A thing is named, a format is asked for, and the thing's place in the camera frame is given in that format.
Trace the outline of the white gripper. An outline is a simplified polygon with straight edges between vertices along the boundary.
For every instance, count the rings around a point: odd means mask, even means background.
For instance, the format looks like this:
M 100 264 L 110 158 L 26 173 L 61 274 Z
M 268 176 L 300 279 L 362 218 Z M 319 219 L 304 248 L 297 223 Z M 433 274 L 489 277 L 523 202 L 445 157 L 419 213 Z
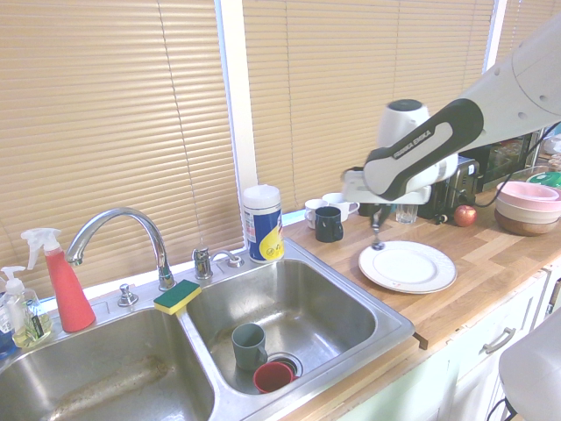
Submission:
M 342 175 L 343 197 L 347 202 L 374 203 L 371 215 L 372 228 L 382 226 L 389 215 L 389 204 L 425 204 L 430 199 L 431 187 L 422 187 L 397 199 L 387 200 L 372 193 L 365 185 L 361 170 L 346 170 Z

